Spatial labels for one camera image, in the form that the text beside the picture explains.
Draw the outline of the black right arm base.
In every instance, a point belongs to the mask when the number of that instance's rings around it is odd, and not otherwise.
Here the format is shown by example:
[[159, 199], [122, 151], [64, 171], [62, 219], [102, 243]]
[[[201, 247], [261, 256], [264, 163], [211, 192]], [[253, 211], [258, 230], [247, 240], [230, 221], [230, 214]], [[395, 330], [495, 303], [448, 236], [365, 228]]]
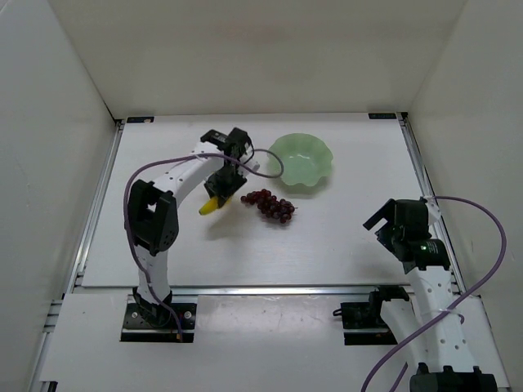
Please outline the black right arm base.
[[342, 321], [345, 346], [396, 345], [391, 329], [381, 317], [382, 304], [392, 300], [409, 301], [400, 286], [377, 286], [367, 301], [342, 302], [332, 314]]

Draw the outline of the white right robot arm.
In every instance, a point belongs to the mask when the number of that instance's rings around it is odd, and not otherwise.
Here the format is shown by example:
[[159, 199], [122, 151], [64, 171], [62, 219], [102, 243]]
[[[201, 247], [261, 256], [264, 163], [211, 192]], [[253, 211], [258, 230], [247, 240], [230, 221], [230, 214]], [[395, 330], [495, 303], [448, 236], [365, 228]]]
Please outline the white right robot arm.
[[501, 234], [498, 259], [487, 275], [455, 296], [452, 272], [445, 243], [434, 238], [430, 225], [440, 219], [433, 198], [390, 199], [365, 223], [372, 229], [379, 221], [377, 240], [402, 264], [413, 289], [418, 308], [409, 308], [404, 294], [385, 296], [379, 315], [396, 338], [396, 345], [373, 366], [365, 377], [367, 390], [378, 370], [402, 349], [408, 349], [408, 365], [415, 373], [409, 379], [411, 391], [496, 391], [494, 375], [482, 372], [469, 349], [463, 332], [464, 317], [458, 306], [485, 284], [503, 261], [507, 237]]

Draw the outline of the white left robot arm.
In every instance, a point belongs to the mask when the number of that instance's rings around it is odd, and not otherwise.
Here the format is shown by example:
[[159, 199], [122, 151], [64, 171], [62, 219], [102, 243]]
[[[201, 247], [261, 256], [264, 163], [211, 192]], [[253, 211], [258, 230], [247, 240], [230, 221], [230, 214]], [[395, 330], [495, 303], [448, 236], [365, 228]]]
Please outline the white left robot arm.
[[234, 128], [225, 135], [206, 132], [191, 153], [166, 159], [167, 171], [154, 180], [142, 180], [135, 172], [123, 197], [124, 229], [132, 258], [139, 269], [133, 297], [141, 317], [154, 328], [180, 323], [172, 308], [168, 284], [168, 250], [179, 234], [178, 208], [199, 185], [209, 200], [201, 214], [223, 207], [256, 172], [253, 143], [246, 131]]

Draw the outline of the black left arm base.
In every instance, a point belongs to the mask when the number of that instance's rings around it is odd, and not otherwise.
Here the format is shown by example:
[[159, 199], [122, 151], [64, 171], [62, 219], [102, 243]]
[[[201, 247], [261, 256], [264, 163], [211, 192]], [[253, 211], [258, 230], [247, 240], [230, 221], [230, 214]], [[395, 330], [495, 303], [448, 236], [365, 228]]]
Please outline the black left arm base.
[[165, 301], [171, 311], [159, 304], [150, 304], [132, 289], [127, 297], [120, 332], [121, 342], [184, 343], [194, 342], [197, 319], [196, 302], [173, 302], [172, 294]]

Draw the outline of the dark red fake grapes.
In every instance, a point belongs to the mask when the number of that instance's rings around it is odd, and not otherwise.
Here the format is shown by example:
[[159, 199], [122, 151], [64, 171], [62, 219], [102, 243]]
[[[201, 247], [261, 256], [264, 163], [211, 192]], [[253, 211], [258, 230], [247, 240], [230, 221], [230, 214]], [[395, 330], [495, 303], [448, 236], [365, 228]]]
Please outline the dark red fake grapes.
[[248, 207], [256, 207], [266, 220], [288, 224], [297, 208], [287, 199], [278, 198], [268, 189], [254, 190], [240, 197], [240, 202]]

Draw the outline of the yellow fake banana bunch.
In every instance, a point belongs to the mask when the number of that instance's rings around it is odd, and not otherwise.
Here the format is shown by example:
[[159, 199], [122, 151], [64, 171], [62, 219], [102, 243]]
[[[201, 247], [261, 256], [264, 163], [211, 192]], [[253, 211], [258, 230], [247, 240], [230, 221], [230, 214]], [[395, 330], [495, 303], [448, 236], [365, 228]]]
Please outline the yellow fake banana bunch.
[[220, 199], [218, 197], [212, 197], [199, 209], [199, 214], [206, 216], [220, 208]]

